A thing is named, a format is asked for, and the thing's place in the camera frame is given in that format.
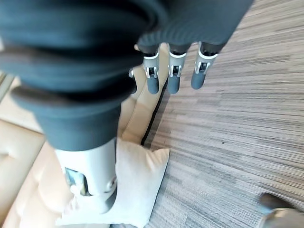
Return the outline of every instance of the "floor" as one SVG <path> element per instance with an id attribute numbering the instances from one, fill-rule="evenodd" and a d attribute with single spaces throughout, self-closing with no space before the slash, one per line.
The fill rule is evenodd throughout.
<path id="1" fill-rule="evenodd" d="M 171 148 L 146 227 L 254 228 L 262 192 L 304 209 L 304 1 L 256 0 L 198 91 L 196 48 L 145 142 Z"/>

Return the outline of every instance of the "beige leather sofa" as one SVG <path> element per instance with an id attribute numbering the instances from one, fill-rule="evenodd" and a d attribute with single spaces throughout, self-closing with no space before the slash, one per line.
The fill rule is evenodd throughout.
<path id="1" fill-rule="evenodd" d="M 162 46 L 160 90 L 167 78 L 167 53 L 167 47 Z M 134 72 L 137 92 L 122 103 L 118 136 L 140 143 L 161 92 L 148 92 L 141 66 Z M 0 224 L 3 228 L 54 228 L 72 195 L 33 114 L 19 108 L 6 93 L 19 84 L 18 79 L 7 76 L 0 82 Z"/>

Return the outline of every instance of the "pillow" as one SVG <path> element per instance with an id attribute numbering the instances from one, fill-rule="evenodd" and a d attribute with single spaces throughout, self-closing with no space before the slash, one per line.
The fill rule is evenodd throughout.
<path id="1" fill-rule="evenodd" d="M 105 214 L 86 210 L 75 196 L 56 225 L 131 224 L 143 228 L 150 219 L 169 158 L 169 149 L 150 151 L 132 142 L 117 140 L 117 196 Z"/>

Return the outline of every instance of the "robotic hand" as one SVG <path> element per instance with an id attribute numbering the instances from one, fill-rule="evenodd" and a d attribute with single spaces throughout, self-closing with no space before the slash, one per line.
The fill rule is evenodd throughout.
<path id="1" fill-rule="evenodd" d="M 149 91 L 157 93 L 158 48 L 169 43 L 168 90 L 174 94 L 187 50 L 199 42 L 191 85 L 201 88 L 252 1 L 0 3 L 0 67 L 20 77 L 12 96 L 35 114 L 74 194 L 99 213 L 114 204 L 116 133 L 121 102 L 136 88 L 132 67 L 143 62 Z"/>

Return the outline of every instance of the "metal bracket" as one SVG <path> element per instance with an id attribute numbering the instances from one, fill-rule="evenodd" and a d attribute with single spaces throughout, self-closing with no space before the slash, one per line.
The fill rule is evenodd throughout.
<path id="1" fill-rule="evenodd" d="M 196 60 L 194 63 L 194 72 L 198 74 L 199 72 L 203 73 L 204 75 L 207 73 L 207 70 L 212 66 L 215 58 L 218 54 L 213 56 L 205 56 L 200 51 L 201 43 L 199 43 L 199 51 L 196 56 Z"/>
<path id="2" fill-rule="evenodd" d="M 187 53 L 184 53 L 182 55 L 175 55 L 175 54 L 169 52 L 169 54 L 170 54 L 169 65 L 168 65 L 169 76 L 170 77 L 173 77 L 173 76 L 180 77 L 181 70 L 184 67 Z"/>
<path id="3" fill-rule="evenodd" d="M 158 71 L 159 71 L 159 53 L 155 56 L 144 56 L 143 57 L 143 68 L 146 72 L 147 78 L 153 76 L 154 78 L 158 78 Z"/>

